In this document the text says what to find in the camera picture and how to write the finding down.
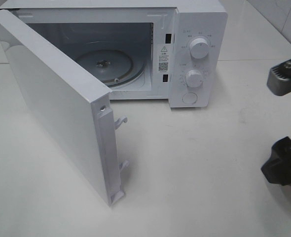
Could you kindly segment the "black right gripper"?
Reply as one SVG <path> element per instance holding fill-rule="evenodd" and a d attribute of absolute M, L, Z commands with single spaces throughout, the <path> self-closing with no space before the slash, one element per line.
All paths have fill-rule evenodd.
<path fill-rule="evenodd" d="M 267 87 L 276 96 L 291 93 L 291 59 L 269 70 Z M 271 148 L 271 156 L 261 167 L 271 184 L 291 186 L 291 139 L 285 137 Z"/>

